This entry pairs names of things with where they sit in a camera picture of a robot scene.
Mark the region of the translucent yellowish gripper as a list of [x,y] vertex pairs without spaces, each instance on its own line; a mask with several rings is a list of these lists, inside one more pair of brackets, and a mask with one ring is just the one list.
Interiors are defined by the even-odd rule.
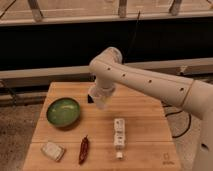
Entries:
[[98,90],[98,95],[99,95],[99,101],[101,103],[106,103],[108,99],[113,95],[115,89],[110,88],[110,89],[99,89]]

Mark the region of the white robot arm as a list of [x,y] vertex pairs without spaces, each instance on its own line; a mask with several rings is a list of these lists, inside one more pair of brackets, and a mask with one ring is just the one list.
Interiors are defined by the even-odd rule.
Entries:
[[93,58],[89,70],[96,79],[88,95],[99,109],[105,108],[115,84],[120,83],[199,118],[201,133],[192,171],[213,171],[212,84],[123,65],[122,54],[115,47],[108,47]]

